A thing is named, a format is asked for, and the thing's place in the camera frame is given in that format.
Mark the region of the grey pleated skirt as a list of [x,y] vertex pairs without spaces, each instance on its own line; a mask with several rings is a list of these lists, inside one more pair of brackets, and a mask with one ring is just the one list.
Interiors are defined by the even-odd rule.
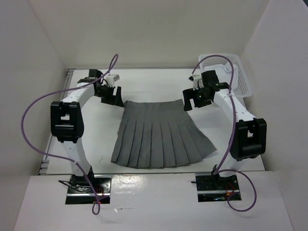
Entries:
[[111,162],[135,169],[176,168],[199,163],[215,151],[181,99],[126,101]]

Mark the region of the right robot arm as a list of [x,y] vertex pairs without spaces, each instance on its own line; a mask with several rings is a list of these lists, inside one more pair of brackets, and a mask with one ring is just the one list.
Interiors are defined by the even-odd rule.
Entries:
[[232,124],[231,137],[221,162],[213,167],[211,185],[222,189],[231,182],[237,170],[266,150],[267,123],[256,118],[238,101],[233,92],[235,72],[224,80],[215,70],[191,75],[192,88],[183,91],[184,110],[216,104]]

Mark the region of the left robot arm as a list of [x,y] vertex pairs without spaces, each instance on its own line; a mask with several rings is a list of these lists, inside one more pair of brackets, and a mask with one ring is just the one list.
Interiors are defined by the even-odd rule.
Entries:
[[89,76],[80,79],[77,86],[64,99],[51,103],[51,134],[65,149],[71,162],[71,186],[79,186],[84,192],[91,192],[96,180],[83,148],[81,137],[84,134],[84,121],[81,109],[93,96],[102,103],[123,107],[121,87],[115,87],[120,80],[117,74],[103,73],[97,69],[89,70]]

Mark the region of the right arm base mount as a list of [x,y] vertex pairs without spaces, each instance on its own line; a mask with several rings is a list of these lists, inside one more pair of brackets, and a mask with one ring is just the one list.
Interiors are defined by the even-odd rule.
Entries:
[[211,174],[196,174],[195,180],[198,202],[241,201],[240,189],[237,177],[232,175],[227,178],[219,178]]

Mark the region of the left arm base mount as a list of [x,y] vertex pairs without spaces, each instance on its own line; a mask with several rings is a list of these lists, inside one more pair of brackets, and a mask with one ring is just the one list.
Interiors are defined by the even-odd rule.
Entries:
[[[82,184],[73,183],[73,180],[58,180],[67,187],[66,205],[85,205],[96,202],[96,197],[87,182]],[[110,204],[111,197],[111,175],[95,175],[94,189],[100,199],[100,204]]]

